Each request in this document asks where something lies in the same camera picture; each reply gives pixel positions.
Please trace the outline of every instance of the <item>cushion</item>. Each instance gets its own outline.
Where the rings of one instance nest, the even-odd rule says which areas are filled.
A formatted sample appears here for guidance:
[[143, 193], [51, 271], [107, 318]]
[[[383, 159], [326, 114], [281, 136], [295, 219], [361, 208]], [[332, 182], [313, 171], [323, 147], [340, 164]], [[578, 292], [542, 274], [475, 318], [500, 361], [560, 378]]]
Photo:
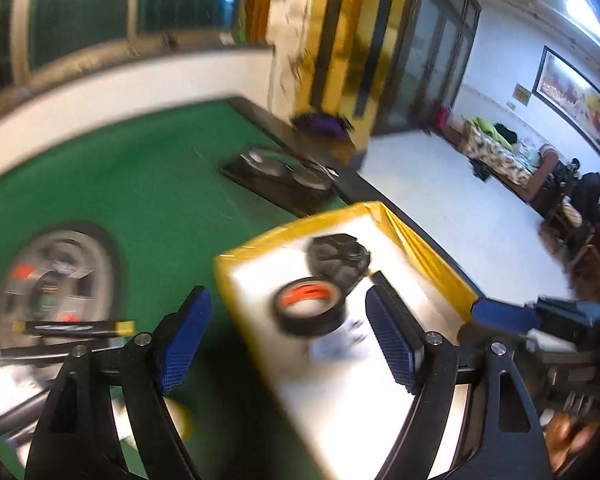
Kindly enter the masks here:
[[528, 163], [530, 165], [532, 165], [534, 168], [536, 168], [536, 170], [540, 167], [540, 164], [542, 163], [542, 158], [540, 157], [540, 152], [530, 152], [527, 156], [526, 156], [526, 160], [528, 161]]
[[568, 196], [562, 199], [562, 212], [572, 226], [580, 227], [582, 225], [582, 215], [571, 205], [571, 200]]

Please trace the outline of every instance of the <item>black clothing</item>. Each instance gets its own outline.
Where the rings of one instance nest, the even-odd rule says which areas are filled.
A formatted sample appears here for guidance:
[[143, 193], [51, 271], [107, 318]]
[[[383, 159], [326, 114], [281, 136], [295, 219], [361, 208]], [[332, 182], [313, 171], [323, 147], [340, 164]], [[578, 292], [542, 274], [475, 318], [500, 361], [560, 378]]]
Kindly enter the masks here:
[[565, 166], [562, 161], [559, 160], [551, 174], [554, 176], [554, 182], [556, 184], [561, 184], [562, 182], [566, 182], [569, 177], [569, 167]]
[[509, 144], [518, 142], [518, 134], [509, 130], [504, 124], [498, 123], [495, 125], [496, 131], [504, 137]]
[[491, 176], [489, 167], [481, 160], [477, 158], [471, 159], [471, 165], [474, 167], [474, 176], [479, 178], [481, 181], [487, 180]]
[[582, 215], [582, 219], [592, 224], [600, 224], [600, 174], [587, 173], [571, 192], [571, 205]]

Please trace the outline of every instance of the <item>metal screw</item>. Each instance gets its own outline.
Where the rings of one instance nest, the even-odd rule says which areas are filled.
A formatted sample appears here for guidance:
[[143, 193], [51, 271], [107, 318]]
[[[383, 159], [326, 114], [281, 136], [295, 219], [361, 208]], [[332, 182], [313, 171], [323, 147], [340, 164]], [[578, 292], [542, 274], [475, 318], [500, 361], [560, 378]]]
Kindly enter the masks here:
[[442, 345], [442, 336], [438, 332], [427, 332], [424, 337], [430, 345]]
[[491, 343], [491, 351], [496, 355], [504, 355], [507, 353], [507, 347], [502, 343]]
[[76, 345], [71, 350], [71, 355], [74, 357], [82, 357], [87, 353], [87, 347], [85, 345]]
[[134, 341], [138, 346], [147, 346], [151, 342], [151, 334], [142, 332], [136, 336]]

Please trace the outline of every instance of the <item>glass door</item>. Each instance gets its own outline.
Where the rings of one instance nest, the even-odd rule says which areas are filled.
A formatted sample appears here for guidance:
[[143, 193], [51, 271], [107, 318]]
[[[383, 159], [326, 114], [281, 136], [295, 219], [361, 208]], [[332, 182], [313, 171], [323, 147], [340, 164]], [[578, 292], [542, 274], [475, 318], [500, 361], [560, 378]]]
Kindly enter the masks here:
[[418, 126], [430, 123], [436, 109], [440, 106], [442, 91], [452, 69], [459, 32], [460, 25], [445, 18], [440, 44], [432, 61], [432, 69], [420, 93], [422, 97], [414, 104], [411, 113], [413, 123]]
[[446, 90], [446, 95], [442, 99], [443, 106], [452, 106], [458, 95], [460, 89], [460, 83], [462, 82], [462, 76], [464, 75], [464, 69], [469, 61], [469, 54], [471, 54], [471, 47], [473, 40], [469, 35], [462, 37], [460, 46], [458, 47], [458, 60], [454, 66], [454, 71], [449, 80], [449, 85]]
[[390, 105], [379, 112], [378, 122], [387, 132], [399, 132], [411, 124], [414, 105], [422, 100], [422, 88], [427, 85], [436, 60], [436, 41], [443, 22], [442, 7], [435, 0], [420, 0], [411, 41], [402, 42], [398, 67], [402, 69], [388, 89]]

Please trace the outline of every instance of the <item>green blanket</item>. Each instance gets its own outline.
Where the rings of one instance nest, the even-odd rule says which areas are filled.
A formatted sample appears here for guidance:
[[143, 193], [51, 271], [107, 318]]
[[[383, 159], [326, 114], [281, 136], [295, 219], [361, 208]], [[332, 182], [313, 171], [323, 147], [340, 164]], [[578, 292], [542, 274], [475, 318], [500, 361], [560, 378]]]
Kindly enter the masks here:
[[468, 119], [467, 121], [477, 130], [480, 130], [488, 137], [491, 137], [491, 139], [495, 140], [503, 148], [509, 150], [510, 152], [513, 151], [511, 144], [509, 144], [507, 139], [498, 133], [496, 127], [489, 121], [483, 119], [482, 117], [474, 117], [473, 119]]

